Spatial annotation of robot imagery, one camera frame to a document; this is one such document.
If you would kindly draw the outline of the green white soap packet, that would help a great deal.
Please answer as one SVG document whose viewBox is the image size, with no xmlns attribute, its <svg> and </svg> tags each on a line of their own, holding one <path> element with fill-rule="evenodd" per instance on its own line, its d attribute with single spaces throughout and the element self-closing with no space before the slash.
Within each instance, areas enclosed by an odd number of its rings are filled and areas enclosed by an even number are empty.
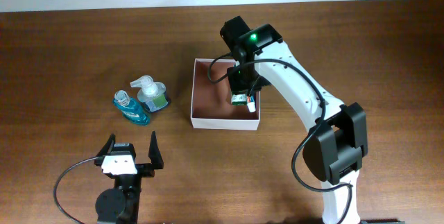
<svg viewBox="0 0 444 224">
<path fill-rule="evenodd" d="M 232 105 L 246 105 L 248 103 L 248 97 L 246 94 L 232 94 L 231 104 Z"/>
</svg>

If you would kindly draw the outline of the clear pump soap bottle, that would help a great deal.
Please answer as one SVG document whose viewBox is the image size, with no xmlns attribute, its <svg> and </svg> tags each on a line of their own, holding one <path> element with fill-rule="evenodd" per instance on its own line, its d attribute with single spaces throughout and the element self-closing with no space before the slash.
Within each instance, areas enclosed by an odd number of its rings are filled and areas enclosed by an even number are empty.
<svg viewBox="0 0 444 224">
<path fill-rule="evenodd" d="M 132 88 L 139 88 L 137 100 L 147 112 L 158 112 L 171 103 L 164 83 L 154 81 L 151 76 L 142 76 L 132 81 L 130 86 Z"/>
</svg>

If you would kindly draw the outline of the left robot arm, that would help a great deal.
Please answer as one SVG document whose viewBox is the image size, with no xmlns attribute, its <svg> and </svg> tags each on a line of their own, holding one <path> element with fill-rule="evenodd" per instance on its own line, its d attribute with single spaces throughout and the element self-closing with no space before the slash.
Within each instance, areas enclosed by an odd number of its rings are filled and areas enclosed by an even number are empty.
<svg viewBox="0 0 444 224">
<path fill-rule="evenodd" d="M 135 147 L 131 143 L 119 144 L 115 139 L 115 135 L 111 134 L 94 161 L 103 174 L 114 180 L 114 186 L 103 191 L 96 199 L 97 222 L 136 223 L 142 179 L 154 177 L 156 170 L 164 168 L 164 161 L 155 132 L 151 133 L 149 163 L 136 163 Z"/>
</svg>

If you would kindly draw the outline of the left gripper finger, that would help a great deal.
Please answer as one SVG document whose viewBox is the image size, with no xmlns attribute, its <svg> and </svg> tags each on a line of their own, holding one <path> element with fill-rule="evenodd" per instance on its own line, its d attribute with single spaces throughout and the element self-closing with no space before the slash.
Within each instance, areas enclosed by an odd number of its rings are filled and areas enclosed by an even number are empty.
<svg viewBox="0 0 444 224">
<path fill-rule="evenodd" d="M 148 150 L 148 158 L 151 161 L 153 169 L 163 169 L 164 161 L 158 147 L 157 137 L 155 131 L 151 133 L 150 146 Z"/>
<path fill-rule="evenodd" d="M 115 144 L 115 134 L 111 134 L 102 149 L 96 154 L 97 157 L 107 155 Z"/>
</svg>

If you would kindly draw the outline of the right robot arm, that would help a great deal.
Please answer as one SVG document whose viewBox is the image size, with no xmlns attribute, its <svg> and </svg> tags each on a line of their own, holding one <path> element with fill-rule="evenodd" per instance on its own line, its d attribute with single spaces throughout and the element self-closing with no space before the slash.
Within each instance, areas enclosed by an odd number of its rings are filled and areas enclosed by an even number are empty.
<svg viewBox="0 0 444 224">
<path fill-rule="evenodd" d="M 324 89 L 270 24 L 251 29 L 237 16 L 220 35 L 236 62 L 224 75 L 232 94 L 245 96 L 251 106 L 253 94 L 272 85 L 304 124 L 307 136 L 291 158 L 291 170 L 303 187 L 322 194 L 322 221 L 360 223 L 357 178 L 368 154 L 362 106 L 346 105 Z"/>
</svg>

